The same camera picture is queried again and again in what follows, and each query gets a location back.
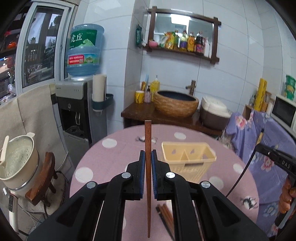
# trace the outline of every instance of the pink tablecloth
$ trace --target pink tablecloth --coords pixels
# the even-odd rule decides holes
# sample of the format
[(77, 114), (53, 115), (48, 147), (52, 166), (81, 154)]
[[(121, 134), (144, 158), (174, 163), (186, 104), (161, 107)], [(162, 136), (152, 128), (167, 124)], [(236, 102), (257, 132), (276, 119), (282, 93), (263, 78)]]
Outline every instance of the pink tablecloth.
[[(145, 144), (138, 140), (138, 137), (143, 136), (144, 126), (134, 126), (113, 133), (96, 143), (84, 155), (76, 168), (71, 182), (70, 196), (88, 181), (104, 183), (124, 172), (129, 163), (139, 159), (140, 150), (145, 149)], [(207, 142), (216, 152), (217, 160), (202, 180), (210, 181), (224, 195), (228, 193), (245, 167), (245, 164), (234, 152), (201, 132), (178, 126), (152, 125), (152, 138), (155, 138), (156, 141), (156, 143), (152, 143), (152, 149), (157, 150), (159, 159), (162, 156), (161, 143), (163, 141)], [(255, 205), (252, 209), (249, 209), (248, 204), (243, 204), (243, 199), (249, 197), (252, 198)], [(259, 197), (255, 181), (248, 170), (229, 195), (229, 199), (256, 222)], [(145, 192), (142, 200), (126, 202), (122, 240), (170, 241), (171, 238), (155, 209), (159, 202), (154, 199), (152, 200), (151, 236), (150, 239), (147, 238), (146, 203)]]

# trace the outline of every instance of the pink bowl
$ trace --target pink bowl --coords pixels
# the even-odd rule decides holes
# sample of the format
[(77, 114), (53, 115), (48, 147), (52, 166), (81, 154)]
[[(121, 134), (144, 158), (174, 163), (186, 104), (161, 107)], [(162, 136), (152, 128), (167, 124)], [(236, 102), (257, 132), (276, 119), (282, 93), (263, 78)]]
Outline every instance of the pink bowl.
[(155, 48), (155, 47), (158, 46), (158, 43), (157, 43), (156, 41), (149, 41), (149, 46), (150, 46), (151, 48)]

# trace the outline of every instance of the yellow plastic basket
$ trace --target yellow plastic basket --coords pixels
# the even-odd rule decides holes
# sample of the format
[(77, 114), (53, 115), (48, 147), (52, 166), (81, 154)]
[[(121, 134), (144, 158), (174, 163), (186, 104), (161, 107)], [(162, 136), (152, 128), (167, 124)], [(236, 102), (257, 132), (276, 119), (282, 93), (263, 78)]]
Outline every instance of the yellow plastic basket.
[(199, 183), (217, 158), (206, 142), (163, 142), (161, 146), (170, 170), (193, 183)]

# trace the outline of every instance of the mirror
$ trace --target mirror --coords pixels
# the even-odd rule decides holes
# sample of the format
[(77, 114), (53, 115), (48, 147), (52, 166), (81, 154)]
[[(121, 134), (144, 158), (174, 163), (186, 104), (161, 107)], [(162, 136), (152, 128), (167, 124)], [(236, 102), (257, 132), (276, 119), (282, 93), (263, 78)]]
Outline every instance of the mirror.
[(159, 41), (160, 36), (164, 35), (164, 32), (174, 32), (176, 29), (179, 37), (182, 36), (183, 30), (186, 30), (187, 34), (193, 32), (194, 36), (201, 31), (203, 37), (208, 37), (209, 42), (213, 40), (213, 23), (178, 14), (156, 14), (154, 29), (154, 40), (156, 42)]

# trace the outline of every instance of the wooden countertop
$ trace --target wooden countertop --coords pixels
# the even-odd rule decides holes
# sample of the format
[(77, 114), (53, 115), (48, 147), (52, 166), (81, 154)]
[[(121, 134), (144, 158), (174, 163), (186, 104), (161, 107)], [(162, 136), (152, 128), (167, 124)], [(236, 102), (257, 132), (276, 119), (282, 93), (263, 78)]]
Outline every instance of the wooden countertop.
[(121, 117), (127, 119), (137, 121), (152, 120), (153, 124), (182, 126), (192, 130), (200, 131), (207, 135), (222, 135), (222, 131), (210, 129), (203, 126), (201, 121), (199, 120), (199, 116), (200, 113), (198, 111), (195, 112), (191, 117), (187, 118), (166, 116), (155, 109), (153, 102), (142, 104), (132, 103), (123, 112), (121, 112)]

